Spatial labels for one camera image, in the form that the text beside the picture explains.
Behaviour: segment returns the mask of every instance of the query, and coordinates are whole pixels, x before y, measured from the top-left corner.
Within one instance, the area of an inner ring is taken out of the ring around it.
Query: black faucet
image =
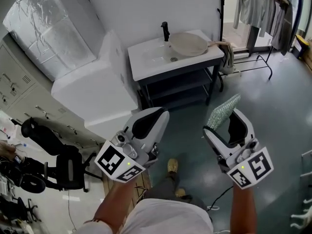
[[[165,38],[165,41],[168,41],[169,40],[169,30],[168,30],[168,23],[165,21],[161,24],[161,27],[164,31],[164,38]]]

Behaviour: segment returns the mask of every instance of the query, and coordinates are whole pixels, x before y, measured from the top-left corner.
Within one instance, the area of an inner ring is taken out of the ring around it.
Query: plastic sheet
[[[52,81],[97,58],[60,0],[16,0],[3,25]]]

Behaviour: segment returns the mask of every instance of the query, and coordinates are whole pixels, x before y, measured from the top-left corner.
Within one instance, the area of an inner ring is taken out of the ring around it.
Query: white sink
[[[198,35],[207,42],[211,41],[201,30],[191,30],[187,33]],[[132,46],[128,48],[128,53],[135,81],[224,56],[216,45],[197,57],[182,56],[165,43],[164,37]]]

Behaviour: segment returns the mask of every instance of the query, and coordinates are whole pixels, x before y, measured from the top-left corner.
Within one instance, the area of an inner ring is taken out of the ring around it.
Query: white countertop
[[[205,39],[207,42],[211,41],[201,30],[191,30],[191,31],[187,31],[187,33],[198,35],[202,37],[203,39]],[[161,37],[161,38],[143,42],[143,43],[140,43],[140,44],[137,44],[135,46],[128,48],[131,69],[132,69],[132,76],[135,81],[145,79],[148,77],[152,77],[155,75],[159,75],[159,74],[162,74],[162,73],[174,70],[174,69],[186,67],[192,64],[221,58],[224,56],[224,53],[218,48],[218,46],[213,45],[208,48],[207,53],[197,56],[197,57],[189,57],[189,58],[184,57],[185,59],[162,64],[160,66],[146,65],[142,57],[143,54],[148,52],[149,50],[153,50],[153,49],[163,46],[164,43],[165,43],[164,39],[163,37]]]

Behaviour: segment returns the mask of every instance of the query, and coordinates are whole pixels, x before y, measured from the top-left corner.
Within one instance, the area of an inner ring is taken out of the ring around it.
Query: foot
[[[183,196],[185,196],[185,195],[186,195],[186,194],[185,194],[185,190],[182,189],[182,188],[177,189],[176,192],[175,192],[175,196],[176,196],[176,197],[183,197]]]
[[[177,167],[178,167],[177,160],[175,158],[171,158],[168,161],[168,172],[177,173]]]

